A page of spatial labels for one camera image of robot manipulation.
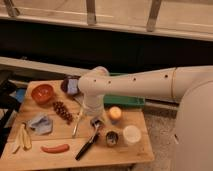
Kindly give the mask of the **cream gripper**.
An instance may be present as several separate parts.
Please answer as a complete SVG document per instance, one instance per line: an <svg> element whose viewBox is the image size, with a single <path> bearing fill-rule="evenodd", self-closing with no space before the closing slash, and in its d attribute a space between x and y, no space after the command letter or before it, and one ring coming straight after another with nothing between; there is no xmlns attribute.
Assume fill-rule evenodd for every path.
<svg viewBox="0 0 213 171"><path fill-rule="evenodd" d="M84 95L83 113L94 117L101 116L104 111L103 98L103 95Z"/></svg>

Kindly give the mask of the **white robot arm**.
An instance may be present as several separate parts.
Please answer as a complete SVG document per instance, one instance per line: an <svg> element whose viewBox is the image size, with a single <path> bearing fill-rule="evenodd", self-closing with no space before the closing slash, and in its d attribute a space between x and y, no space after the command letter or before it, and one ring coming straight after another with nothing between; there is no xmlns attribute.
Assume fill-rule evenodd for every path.
<svg viewBox="0 0 213 171"><path fill-rule="evenodd" d="M213 65L111 76L96 67L78 82L86 113L103 110L105 95L176 103L171 171L213 171Z"/></svg>

